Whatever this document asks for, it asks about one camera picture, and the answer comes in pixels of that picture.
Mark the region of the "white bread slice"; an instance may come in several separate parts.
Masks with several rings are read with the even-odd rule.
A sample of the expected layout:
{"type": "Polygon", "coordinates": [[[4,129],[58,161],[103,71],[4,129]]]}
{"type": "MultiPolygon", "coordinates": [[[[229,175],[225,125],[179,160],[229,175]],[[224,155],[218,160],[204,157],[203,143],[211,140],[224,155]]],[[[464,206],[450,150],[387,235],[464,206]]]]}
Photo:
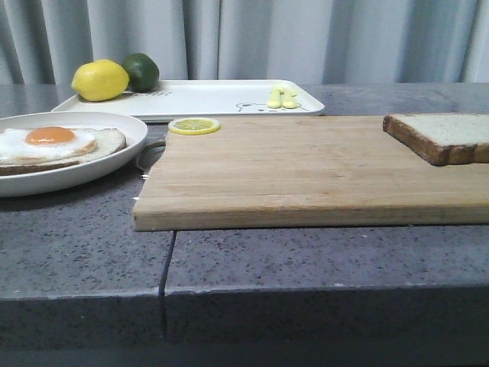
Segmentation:
{"type": "Polygon", "coordinates": [[[488,115],[393,114],[383,131],[434,166],[488,162],[488,115]]]}

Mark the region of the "white round plate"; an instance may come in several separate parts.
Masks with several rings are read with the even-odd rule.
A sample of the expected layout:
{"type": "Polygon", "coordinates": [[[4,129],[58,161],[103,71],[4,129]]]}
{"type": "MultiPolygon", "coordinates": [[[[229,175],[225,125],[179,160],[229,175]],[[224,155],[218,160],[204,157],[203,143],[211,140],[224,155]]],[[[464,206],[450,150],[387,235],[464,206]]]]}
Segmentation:
{"type": "Polygon", "coordinates": [[[115,128],[125,136],[126,145],[119,151],[85,163],[29,174],[2,176],[2,197],[49,193],[110,174],[139,153],[148,132],[146,124],[135,117],[105,112],[42,112],[1,119],[1,129],[44,126],[92,128],[97,131],[115,128]]]}

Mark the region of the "white rectangular tray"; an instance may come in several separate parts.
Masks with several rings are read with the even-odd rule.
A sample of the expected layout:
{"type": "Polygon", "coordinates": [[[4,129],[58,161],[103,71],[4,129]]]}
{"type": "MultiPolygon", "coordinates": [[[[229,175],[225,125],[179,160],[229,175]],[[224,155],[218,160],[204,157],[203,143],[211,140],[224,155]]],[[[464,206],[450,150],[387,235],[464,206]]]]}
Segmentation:
{"type": "Polygon", "coordinates": [[[325,106],[288,80],[164,80],[150,93],[125,92],[103,102],[72,96],[55,112],[107,112],[131,115],[144,122],[165,122],[187,116],[320,115],[325,106]],[[275,87],[289,91],[297,107],[271,109],[275,87]]]}

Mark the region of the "wooden cutting board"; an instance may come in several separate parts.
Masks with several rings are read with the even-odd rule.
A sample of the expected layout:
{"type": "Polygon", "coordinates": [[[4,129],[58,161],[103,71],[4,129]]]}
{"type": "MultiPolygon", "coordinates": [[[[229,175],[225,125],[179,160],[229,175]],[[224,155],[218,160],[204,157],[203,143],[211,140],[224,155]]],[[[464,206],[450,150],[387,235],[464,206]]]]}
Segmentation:
{"type": "Polygon", "coordinates": [[[133,209],[138,231],[485,224],[488,167],[435,167],[379,116],[220,119],[166,136],[133,209]]]}

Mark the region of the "lemon slice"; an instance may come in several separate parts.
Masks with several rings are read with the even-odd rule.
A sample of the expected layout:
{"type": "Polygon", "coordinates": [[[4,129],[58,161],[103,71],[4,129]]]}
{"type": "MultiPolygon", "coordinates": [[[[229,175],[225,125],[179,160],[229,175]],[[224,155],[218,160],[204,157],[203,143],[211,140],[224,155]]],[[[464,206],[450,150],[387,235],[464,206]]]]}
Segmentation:
{"type": "Polygon", "coordinates": [[[205,135],[217,132],[220,127],[218,120],[200,117],[175,119],[168,124],[168,130],[179,135],[205,135]]]}

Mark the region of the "pale yellow utensil left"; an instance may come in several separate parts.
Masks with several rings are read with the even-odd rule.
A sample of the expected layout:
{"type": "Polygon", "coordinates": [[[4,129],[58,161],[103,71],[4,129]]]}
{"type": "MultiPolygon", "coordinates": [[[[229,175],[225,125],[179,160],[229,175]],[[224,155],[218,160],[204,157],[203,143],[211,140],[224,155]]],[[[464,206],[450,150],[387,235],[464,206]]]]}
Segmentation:
{"type": "Polygon", "coordinates": [[[281,100],[282,88],[280,85],[273,85],[267,101],[267,106],[270,109],[279,109],[282,107],[281,100]]]}

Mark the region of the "pale yellow utensil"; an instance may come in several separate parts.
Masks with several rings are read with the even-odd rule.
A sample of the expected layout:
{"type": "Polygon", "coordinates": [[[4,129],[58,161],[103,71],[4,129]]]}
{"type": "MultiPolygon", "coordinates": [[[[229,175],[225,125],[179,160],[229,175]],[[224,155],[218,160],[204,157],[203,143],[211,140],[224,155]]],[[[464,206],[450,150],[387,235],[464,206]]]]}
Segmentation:
{"type": "Polygon", "coordinates": [[[281,100],[282,88],[280,85],[273,85],[267,101],[267,106],[270,109],[279,109],[282,107],[281,100]]]}
{"type": "Polygon", "coordinates": [[[281,105],[285,109],[295,109],[298,106],[295,97],[297,95],[296,91],[288,86],[280,86],[280,101],[281,105]]]}

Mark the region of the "pale yellow utensil right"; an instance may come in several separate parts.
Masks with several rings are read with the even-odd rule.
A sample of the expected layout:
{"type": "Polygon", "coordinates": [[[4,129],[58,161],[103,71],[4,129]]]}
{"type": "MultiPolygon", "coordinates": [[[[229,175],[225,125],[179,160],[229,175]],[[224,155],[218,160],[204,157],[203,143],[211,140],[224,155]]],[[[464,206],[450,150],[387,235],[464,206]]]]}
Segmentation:
{"type": "Polygon", "coordinates": [[[298,106],[295,97],[297,95],[296,91],[288,86],[280,86],[280,101],[281,105],[285,109],[295,109],[298,106]]]}

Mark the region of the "green lime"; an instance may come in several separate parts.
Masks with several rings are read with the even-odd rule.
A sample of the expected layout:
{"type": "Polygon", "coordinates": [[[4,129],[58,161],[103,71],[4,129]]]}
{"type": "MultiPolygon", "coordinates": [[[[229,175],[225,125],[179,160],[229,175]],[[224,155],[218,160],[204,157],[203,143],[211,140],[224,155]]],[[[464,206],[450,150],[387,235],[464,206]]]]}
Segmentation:
{"type": "Polygon", "coordinates": [[[121,65],[129,75],[129,87],[133,92],[150,92],[158,85],[160,70],[147,54],[130,54],[121,65]]]}

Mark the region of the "yellow lemon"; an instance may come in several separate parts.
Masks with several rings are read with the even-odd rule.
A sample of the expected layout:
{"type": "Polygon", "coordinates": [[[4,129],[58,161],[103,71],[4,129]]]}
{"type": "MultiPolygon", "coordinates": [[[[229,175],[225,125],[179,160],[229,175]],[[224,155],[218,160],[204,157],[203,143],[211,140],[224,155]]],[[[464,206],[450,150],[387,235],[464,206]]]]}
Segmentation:
{"type": "Polygon", "coordinates": [[[129,75],[121,65],[112,60],[97,60],[79,67],[71,86],[85,100],[101,102],[120,96],[128,84],[129,75]]]}

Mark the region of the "grey curtain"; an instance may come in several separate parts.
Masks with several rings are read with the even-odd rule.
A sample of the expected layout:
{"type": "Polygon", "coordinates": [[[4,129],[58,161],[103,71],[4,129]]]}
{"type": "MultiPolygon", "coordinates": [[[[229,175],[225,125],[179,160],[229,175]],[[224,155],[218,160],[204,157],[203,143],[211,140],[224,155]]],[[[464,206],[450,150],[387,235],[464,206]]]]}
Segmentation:
{"type": "Polygon", "coordinates": [[[145,53],[167,80],[485,83],[486,1],[3,1],[1,81],[145,53]]]}

